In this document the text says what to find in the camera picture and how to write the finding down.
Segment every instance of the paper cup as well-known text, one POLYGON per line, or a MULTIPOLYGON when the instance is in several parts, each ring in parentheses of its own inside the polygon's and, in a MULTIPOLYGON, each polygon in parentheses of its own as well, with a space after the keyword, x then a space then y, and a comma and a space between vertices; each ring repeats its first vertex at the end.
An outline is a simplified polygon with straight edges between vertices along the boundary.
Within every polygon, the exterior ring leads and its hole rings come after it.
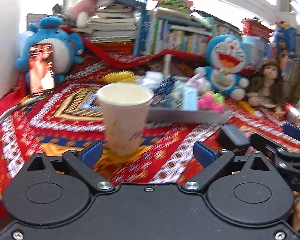
POLYGON ((113 83, 98 90, 107 145, 112 152, 124 156, 139 148, 152 97, 151 90, 133 83, 113 83))

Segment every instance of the doll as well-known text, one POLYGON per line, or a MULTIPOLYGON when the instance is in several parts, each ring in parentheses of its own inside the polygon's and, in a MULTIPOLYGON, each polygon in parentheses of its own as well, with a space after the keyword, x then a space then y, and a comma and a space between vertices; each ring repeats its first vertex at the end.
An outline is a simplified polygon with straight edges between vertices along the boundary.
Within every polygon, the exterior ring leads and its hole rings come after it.
POLYGON ((277 117, 283 117, 283 81, 277 60, 270 59, 262 63, 258 72, 251 76, 247 96, 252 106, 264 106, 273 109, 277 117))

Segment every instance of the phone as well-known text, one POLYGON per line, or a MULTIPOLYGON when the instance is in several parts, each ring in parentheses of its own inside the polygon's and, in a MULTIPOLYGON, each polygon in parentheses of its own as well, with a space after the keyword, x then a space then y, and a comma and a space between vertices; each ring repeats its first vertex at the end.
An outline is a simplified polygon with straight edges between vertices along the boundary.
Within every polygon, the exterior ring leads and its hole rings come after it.
POLYGON ((33 96, 54 90, 53 47, 42 43, 30 47, 29 81, 33 96))

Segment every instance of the stuffed animal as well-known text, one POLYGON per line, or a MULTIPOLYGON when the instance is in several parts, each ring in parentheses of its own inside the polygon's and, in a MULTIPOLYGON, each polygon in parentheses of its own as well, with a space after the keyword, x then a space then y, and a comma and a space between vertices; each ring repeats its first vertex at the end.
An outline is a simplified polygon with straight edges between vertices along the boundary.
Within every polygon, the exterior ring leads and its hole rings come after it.
POLYGON ((224 101, 220 93, 207 92, 198 100, 198 109, 211 110, 223 114, 225 111, 224 101))
POLYGON ((186 85, 195 88, 200 95, 211 90, 210 82, 201 74, 194 75, 187 81, 186 85))
POLYGON ((27 38, 23 54, 14 65, 22 72, 26 73, 26 81, 29 84, 29 49, 34 44, 49 43, 53 46, 53 70, 55 82, 61 83, 65 79, 66 73, 72 63, 82 63, 82 58, 78 55, 83 53, 84 44, 77 33, 68 34, 58 28, 62 24, 62 19, 49 16, 39 21, 39 28, 35 23, 30 23, 29 28, 34 32, 27 38))
POLYGON ((113 3, 114 0, 79 0, 69 10, 69 18, 75 21, 77 28, 87 28, 88 19, 94 16, 95 10, 113 3))
POLYGON ((245 96, 243 88, 248 87, 249 80, 236 73, 246 65, 247 52, 241 41, 234 35, 220 35, 207 45, 206 59, 210 66, 194 70, 206 76, 213 91, 221 91, 239 101, 245 96))

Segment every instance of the blue plush toy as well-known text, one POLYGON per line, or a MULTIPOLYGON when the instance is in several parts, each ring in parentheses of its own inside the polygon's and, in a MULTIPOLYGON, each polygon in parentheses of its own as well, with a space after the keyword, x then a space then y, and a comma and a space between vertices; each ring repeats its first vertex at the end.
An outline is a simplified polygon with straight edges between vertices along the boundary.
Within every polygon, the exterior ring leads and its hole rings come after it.
POLYGON ((236 73, 246 65, 247 52, 241 41, 233 35, 220 35, 213 38, 207 45, 206 59, 210 66, 194 70, 206 76, 213 91, 221 91, 239 101, 245 96, 249 80, 236 73))
POLYGON ((15 61, 15 67, 26 73, 26 82, 29 84, 29 49, 34 44, 49 43, 53 46, 53 70, 55 82, 61 83, 72 63, 82 63, 83 40, 77 33, 68 34, 58 27, 62 19, 55 16, 45 17, 39 21, 39 29, 35 23, 30 23, 29 28, 34 33, 27 38, 23 55, 15 61))

